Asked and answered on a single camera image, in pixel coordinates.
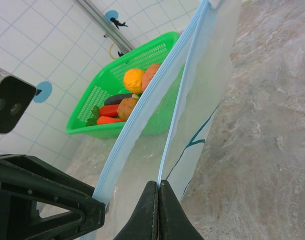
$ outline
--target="plastic zipper bag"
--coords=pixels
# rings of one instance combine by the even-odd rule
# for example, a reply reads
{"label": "plastic zipper bag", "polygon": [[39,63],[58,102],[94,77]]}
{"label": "plastic zipper bag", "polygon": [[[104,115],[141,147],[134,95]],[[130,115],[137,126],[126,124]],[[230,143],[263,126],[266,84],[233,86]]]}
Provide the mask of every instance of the plastic zipper bag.
{"label": "plastic zipper bag", "polygon": [[[232,0],[225,0],[223,2],[222,5],[229,2],[230,5],[239,5],[240,7],[239,2],[234,4],[232,4]],[[183,196],[188,182],[193,175],[195,164],[200,156],[202,147],[198,146],[199,148],[196,152],[186,151],[188,155],[193,155],[195,162],[189,167],[189,171],[187,172],[183,171],[184,166],[187,165],[187,156],[181,158],[184,160],[183,162],[178,161],[180,159],[180,154],[182,152],[183,155],[185,154],[187,142],[192,145],[199,145],[194,142],[194,140],[202,140],[198,134],[203,135],[204,138],[206,137],[209,129],[198,131],[198,128],[200,128],[200,122],[204,122],[205,119],[209,118],[209,116],[214,116],[214,109],[218,105],[226,81],[231,74],[230,59],[228,59],[229,61],[227,62],[226,57],[219,57],[221,54],[218,55],[218,59],[215,59],[214,62],[209,62],[209,59],[203,59],[205,52],[209,49],[205,46],[212,43],[212,41],[208,39],[212,37],[213,33],[220,35],[220,29],[214,31],[216,24],[220,21],[218,21],[217,18],[215,18],[213,22],[212,20],[213,16],[217,16],[221,11],[222,7],[223,6],[219,5],[218,10],[212,10],[210,9],[210,4],[207,0],[204,0],[200,4],[188,27],[173,47],[166,60],[163,62],[145,92],[142,94],[111,150],[93,194],[93,198],[104,202],[107,205],[105,225],[98,231],[89,233],[81,239],[113,239],[131,216],[146,182],[149,180],[156,181],[158,179],[158,174],[160,179],[167,178],[169,175],[168,179],[172,184],[174,184],[173,188],[177,197],[180,199]],[[238,16],[237,7],[232,9],[223,9],[226,9],[226,11],[228,11],[227,13],[235,9],[237,12],[235,12],[233,16]],[[234,28],[231,36],[229,35],[228,40],[231,44],[227,44],[230,48],[226,47],[225,49],[218,50],[218,53],[227,51],[225,56],[229,55],[231,50],[233,32],[236,28],[236,24],[234,25],[234,23],[236,23],[236,21],[229,22],[228,19],[228,22],[226,23],[227,25],[223,26],[222,29],[226,30],[228,27]],[[195,44],[197,44],[196,46],[198,47],[202,45],[201,34],[204,34],[205,32],[207,32],[207,34],[204,35],[203,39],[203,45],[205,45],[204,51],[203,53],[200,52],[199,56],[195,56],[198,50],[197,47],[193,46]],[[219,48],[222,45],[224,44],[218,43],[217,45],[212,45],[212,47]],[[198,100],[200,95],[204,95],[204,92],[202,92],[201,89],[197,89],[194,92],[189,91],[190,89],[198,87],[198,85],[194,84],[194,76],[190,81],[187,80],[189,75],[193,73],[193,68],[196,68],[196,65],[198,65],[197,63],[202,63],[203,66],[200,65],[199,67],[205,69],[203,71],[197,71],[195,74],[196,76],[206,76],[209,74],[207,71],[212,70],[211,73],[213,72],[213,77],[211,77],[211,80],[209,79],[206,82],[209,87],[212,86],[211,83],[209,83],[210,81],[217,77],[218,79],[215,79],[217,84],[213,84],[214,88],[212,91],[214,92],[211,92],[211,94],[206,98],[208,100],[207,104],[199,102],[197,105],[200,107],[199,111],[205,111],[205,113],[196,115],[196,118],[200,119],[191,120],[190,118],[185,117],[189,114],[195,114],[195,111],[189,108],[191,108],[192,104]],[[181,80],[185,64],[184,78]],[[174,115],[170,131],[155,136],[146,136],[144,134],[144,128],[147,123],[151,121],[152,114],[155,111],[158,111],[159,105],[164,104],[164,96],[173,91],[179,91],[179,95],[176,106],[173,106]],[[191,134],[193,135],[196,133],[198,133],[197,138],[190,141],[192,139]],[[178,181],[177,184],[174,183],[174,181],[180,179],[180,175],[183,177],[182,180]]]}

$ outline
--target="ziplock bag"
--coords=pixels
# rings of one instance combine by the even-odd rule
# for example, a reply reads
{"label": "ziplock bag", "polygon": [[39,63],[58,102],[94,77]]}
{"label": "ziplock bag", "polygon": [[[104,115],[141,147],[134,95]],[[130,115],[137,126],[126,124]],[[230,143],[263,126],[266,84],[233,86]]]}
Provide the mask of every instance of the ziplock bag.
{"label": "ziplock bag", "polygon": [[[216,33],[220,35],[221,31],[225,31],[227,28],[236,28],[236,20],[238,16],[238,8],[224,8],[226,14],[230,14],[230,11],[237,10],[236,13],[230,14],[233,16],[231,21],[228,18],[225,18],[226,25],[219,25],[222,29],[217,29],[214,31],[216,27],[216,23],[218,21],[218,12],[221,8],[229,3],[229,5],[238,5],[240,7],[240,2],[234,2],[233,0],[224,0],[222,5],[218,7],[219,10],[211,9],[210,4],[207,0],[204,0],[199,6],[195,16],[192,18],[189,23],[187,29],[184,31],[176,45],[173,47],[172,51],[167,56],[166,60],[158,70],[157,74],[150,82],[145,92],[142,94],[139,102],[135,106],[133,112],[131,113],[129,119],[127,120],[124,128],[122,129],[115,145],[112,148],[112,151],[107,159],[107,162],[102,170],[100,175],[99,182],[94,191],[93,198],[97,199],[100,202],[103,202],[107,205],[107,214],[106,214],[106,222],[104,226],[99,229],[98,235],[94,231],[92,233],[83,236],[81,239],[83,240],[94,240],[94,239],[113,239],[117,233],[122,229],[125,223],[128,221],[131,216],[134,207],[136,206],[138,199],[143,191],[143,188],[147,181],[149,180],[157,180],[159,174],[159,168],[161,159],[163,156],[163,162],[165,163],[163,169],[163,175],[166,175],[167,172],[171,173],[169,176],[169,180],[172,181],[171,184],[175,184],[173,187],[177,197],[182,197],[184,190],[186,188],[188,182],[190,181],[190,172],[191,169],[195,167],[190,167],[189,172],[180,172],[182,171],[182,167],[176,168],[175,171],[173,167],[177,163],[176,154],[182,153],[187,145],[186,141],[189,142],[191,139],[191,135],[194,135],[198,132],[196,127],[200,127],[199,122],[205,121],[205,117],[209,117],[209,113],[212,113],[216,106],[218,105],[219,99],[223,94],[226,81],[229,79],[231,74],[231,63],[229,67],[219,66],[220,64],[227,64],[227,59],[221,54],[222,52],[227,51],[225,56],[229,56],[231,45],[233,41],[233,34],[229,37],[229,43],[226,44],[225,40],[218,39],[218,43],[213,45],[215,48],[224,47],[224,49],[220,49],[218,54],[220,56],[216,56],[215,62],[209,62],[205,60],[200,60],[204,54],[199,54],[199,60],[195,61],[195,54],[197,49],[193,47],[193,42],[199,45],[204,45],[204,53],[206,53],[206,46],[208,44],[208,39],[212,37],[212,34]],[[206,19],[210,19],[212,22],[208,26],[205,22]],[[207,33],[204,35],[203,43],[201,43],[200,36],[196,31],[196,28],[199,28],[199,31],[204,31],[203,33]],[[214,80],[213,84],[210,84],[207,81],[206,84],[209,87],[212,87],[211,94],[207,97],[207,100],[210,100],[213,96],[215,98],[209,101],[207,104],[199,102],[198,107],[200,107],[199,111],[205,111],[205,114],[196,115],[195,118],[201,119],[193,119],[192,122],[185,122],[185,119],[181,121],[182,116],[185,116],[186,111],[189,113],[196,113],[196,110],[193,111],[191,109],[187,109],[187,107],[191,107],[190,97],[187,95],[187,103],[182,104],[185,101],[179,101],[182,97],[185,96],[185,92],[188,92],[187,89],[192,88],[192,83],[194,82],[195,77],[192,76],[190,81],[185,79],[188,78],[191,71],[196,66],[197,63],[210,64],[209,67],[203,66],[202,68],[212,70],[211,74],[213,75],[209,81]],[[181,80],[182,70],[186,63],[186,69],[184,71],[184,78]],[[205,70],[198,72],[196,76],[200,76],[205,79],[209,73]],[[144,134],[144,128],[148,121],[150,121],[151,115],[158,111],[158,106],[163,104],[164,96],[173,91],[178,91],[180,86],[180,92],[177,98],[176,109],[174,112],[174,116],[172,119],[172,125],[170,129],[170,135],[168,136],[168,131],[161,133],[155,136],[146,136]],[[192,98],[194,102],[200,97],[200,95],[206,94],[205,92],[198,90],[196,92],[196,98]],[[183,139],[179,140],[180,134],[183,134]],[[170,147],[169,151],[165,151],[165,146]],[[193,159],[197,162],[197,158],[199,158],[201,150],[194,154]],[[178,184],[173,183],[176,177],[180,177],[180,175],[185,175],[188,173],[188,176],[185,176],[183,181],[178,182]]]}
{"label": "ziplock bag", "polygon": [[204,6],[181,80],[158,183],[168,180],[182,199],[194,174],[218,104],[231,78],[230,51],[241,1]]}

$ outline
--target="toy orange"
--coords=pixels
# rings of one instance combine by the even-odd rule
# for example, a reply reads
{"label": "toy orange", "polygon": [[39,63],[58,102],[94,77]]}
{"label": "toy orange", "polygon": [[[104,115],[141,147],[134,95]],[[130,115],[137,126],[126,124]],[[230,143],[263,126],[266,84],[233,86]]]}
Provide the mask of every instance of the toy orange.
{"label": "toy orange", "polygon": [[143,74],[144,71],[138,68],[128,70],[123,78],[123,84],[126,89],[133,94],[141,94],[143,92],[141,87]]}
{"label": "toy orange", "polygon": [[152,64],[143,74],[142,80],[141,80],[142,91],[144,91],[147,88],[148,84],[150,83],[152,78],[155,76],[155,74],[157,73],[160,66],[161,65],[158,63]]}

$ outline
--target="toy vegetable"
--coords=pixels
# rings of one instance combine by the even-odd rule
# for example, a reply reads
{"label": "toy vegetable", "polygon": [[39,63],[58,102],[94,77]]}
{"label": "toy vegetable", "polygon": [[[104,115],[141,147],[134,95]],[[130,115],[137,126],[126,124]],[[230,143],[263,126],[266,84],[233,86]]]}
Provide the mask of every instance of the toy vegetable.
{"label": "toy vegetable", "polygon": [[158,63],[152,64],[143,74],[142,81],[141,81],[142,91],[144,91],[147,88],[148,84],[150,83],[152,78],[155,76],[155,74],[157,73],[160,66],[161,65]]}
{"label": "toy vegetable", "polygon": [[100,116],[105,116],[105,117],[116,117],[118,115],[117,109],[118,109],[119,104],[115,105],[107,105],[107,106],[102,106],[100,108]]}
{"label": "toy vegetable", "polygon": [[101,125],[101,124],[112,124],[112,123],[119,123],[119,122],[123,122],[122,119],[119,118],[113,118],[113,117],[108,117],[108,116],[101,116],[98,118],[97,124]]}
{"label": "toy vegetable", "polygon": [[121,101],[118,107],[118,115],[119,117],[126,121],[128,120],[132,110],[134,109],[135,105],[137,104],[138,99],[134,97],[125,98]]}
{"label": "toy vegetable", "polygon": [[114,104],[120,104],[121,101],[123,99],[127,99],[127,98],[139,98],[138,95],[136,94],[132,94],[132,93],[122,93],[122,94],[117,94],[111,97],[108,97],[105,101],[104,101],[104,105],[114,105]]}
{"label": "toy vegetable", "polygon": [[124,74],[124,78],[123,78],[123,84],[126,87],[126,89],[132,93],[141,94],[143,92],[141,87],[141,80],[143,74],[144,71],[138,68],[135,69],[133,68],[128,70]]}

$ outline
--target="blue line print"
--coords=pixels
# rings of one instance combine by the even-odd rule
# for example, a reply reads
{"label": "blue line print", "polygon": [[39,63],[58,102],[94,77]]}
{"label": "blue line print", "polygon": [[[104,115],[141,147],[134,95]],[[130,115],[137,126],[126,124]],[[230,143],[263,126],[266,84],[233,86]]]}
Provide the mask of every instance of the blue line print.
{"label": "blue line print", "polygon": [[183,153],[184,151],[186,151],[186,149],[188,147],[191,147],[193,145],[196,145],[196,144],[205,144],[206,142],[206,139],[200,139],[200,140],[197,140],[197,141],[194,141],[196,139],[196,137],[198,136],[198,134],[203,130],[203,128],[207,125],[207,123],[210,121],[211,117],[213,116],[213,114],[216,112],[216,110],[218,109],[219,105],[216,107],[216,109],[213,111],[213,113],[210,115],[210,117],[207,119],[207,121],[199,128],[199,130],[195,133],[195,135],[191,138],[191,140],[189,141],[189,143],[187,144],[187,146],[184,148],[184,150],[182,151],[178,161],[176,162],[176,164],[173,166],[173,168],[171,169],[170,173],[168,174],[168,176],[166,177],[166,180],[168,180],[168,178],[170,177],[170,174],[172,173],[172,171],[174,170],[174,168],[178,165],[179,161],[181,160],[182,156],[183,156]]}

